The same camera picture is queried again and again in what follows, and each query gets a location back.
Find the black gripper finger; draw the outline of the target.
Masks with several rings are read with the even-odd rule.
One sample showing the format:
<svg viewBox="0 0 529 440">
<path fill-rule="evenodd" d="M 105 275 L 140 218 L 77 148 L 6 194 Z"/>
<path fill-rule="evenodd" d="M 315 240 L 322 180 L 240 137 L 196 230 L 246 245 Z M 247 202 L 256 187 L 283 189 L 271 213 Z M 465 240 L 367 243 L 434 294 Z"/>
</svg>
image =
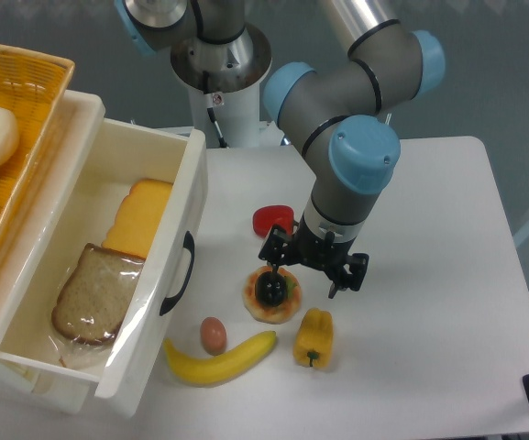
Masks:
<svg viewBox="0 0 529 440">
<path fill-rule="evenodd" d="M 278 224 L 273 224 L 260 247 L 258 258 L 269 268 L 258 277 L 258 284 L 285 284 L 285 273 L 281 264 L 292 238 L 287 230 Z"/>
<path fill-rule="evenodd" d="M 351 290 L 358 292 L 366 277 L 369 255 L 354 253 L 327 270 L 327 277 L 332 281 L 328 298 L 334 299 L 338 292 Z"/>
</svg>

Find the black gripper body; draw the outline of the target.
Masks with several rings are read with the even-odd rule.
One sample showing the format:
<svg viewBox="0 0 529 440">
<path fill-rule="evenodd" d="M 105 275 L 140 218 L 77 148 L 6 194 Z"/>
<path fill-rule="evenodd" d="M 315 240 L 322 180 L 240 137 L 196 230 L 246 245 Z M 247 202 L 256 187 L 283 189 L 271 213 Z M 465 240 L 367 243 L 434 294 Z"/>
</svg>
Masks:
<svg viewBox="0 0 529 440">
<path fill-rule="evenodd" d="M 318 236 L 302 219 L 292 235 L 290 264 L 325 272 L 338 273 L 347 262 L 347 253 L 354 240 L 338 242 L 336 235 Z"/>
</svg>

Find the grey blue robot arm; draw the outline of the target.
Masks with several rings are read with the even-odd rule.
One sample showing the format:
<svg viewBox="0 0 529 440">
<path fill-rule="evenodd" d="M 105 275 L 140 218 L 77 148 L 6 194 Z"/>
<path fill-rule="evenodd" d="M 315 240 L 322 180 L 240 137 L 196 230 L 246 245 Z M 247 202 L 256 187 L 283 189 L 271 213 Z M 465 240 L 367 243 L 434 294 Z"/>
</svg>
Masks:
<svg viewBox="0 0 529 440">
<path fill-rule="evenodd" d="M 303 62 L 271 68 L 270 44 L 247 22 L 241 1 L 118 1 L 131 39 L 145 53 L 171 52 L 193 126 L 211 147 L 258 138 L 266 109 L 306 161 L 315 182 L 297 225 L 266 229 L 257 300 L 277 305 L 283 266 L 322 271 L 333 292 L 356 291 L 369 258 L 350 248 L 391 180 L 401 144 L 380 112 L 441 83 L 446 59 L 426 31 L 407 31 L 385 1 L 325 1 L 347 63 L 328 75 Z"/>
</svg>

